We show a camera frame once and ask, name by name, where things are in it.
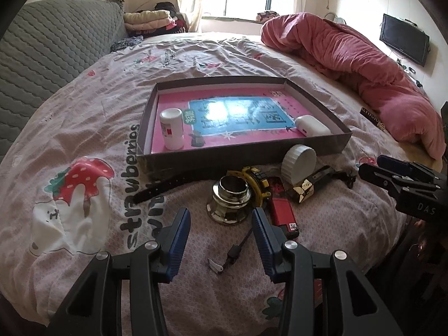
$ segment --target pink blanket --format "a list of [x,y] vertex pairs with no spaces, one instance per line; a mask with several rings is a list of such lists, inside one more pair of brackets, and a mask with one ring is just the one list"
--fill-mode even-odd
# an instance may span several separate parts
[[266,22],[261,40],[298,55],[323,75],[357,91],[395,140],[421,141],[431,157],[442,157],[445,142],[439,114],[398,64],[356,30],[300,13]]

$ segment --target strawberry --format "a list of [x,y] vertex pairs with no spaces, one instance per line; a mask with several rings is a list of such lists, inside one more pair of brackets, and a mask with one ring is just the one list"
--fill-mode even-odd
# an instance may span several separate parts
[[44,188],[45,192],[52,193],[54,200],[64,200],[71,203],[73,191],[77,185],[86,186],[84,195],[84,211],[88,215],[90,198],[98,196],[96,180],[99,177],[111,179],[115,176],[113,169],[103,160],[82,157],[77,159],[70,167],[57,174],[50,180],[50,185]]

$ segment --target television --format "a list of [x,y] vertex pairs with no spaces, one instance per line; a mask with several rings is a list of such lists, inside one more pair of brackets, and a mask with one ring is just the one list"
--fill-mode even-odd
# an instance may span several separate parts
[[379,39],[413,62],[425,66],[429,36],[406,21],[384,14]]

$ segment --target grey quilted mattress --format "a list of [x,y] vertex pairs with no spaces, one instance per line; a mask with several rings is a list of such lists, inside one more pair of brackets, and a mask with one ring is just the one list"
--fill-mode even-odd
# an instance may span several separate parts
[[0,162],[32,114],[127,36],[120,0],[22,7],[0,41]]

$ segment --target white lid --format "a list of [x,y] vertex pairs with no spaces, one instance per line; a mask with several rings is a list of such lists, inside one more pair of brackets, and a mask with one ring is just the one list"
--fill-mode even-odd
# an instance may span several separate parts
[[160,122],[170,123],[173,120],[178,119],[178,117],[182,117],[181,109],[177,109],[177,108],[165,109],[160,113]]
[[295,145],[286,153],[281,164],[282,177],[292,185],[314,173],[316,152],[306,145]]

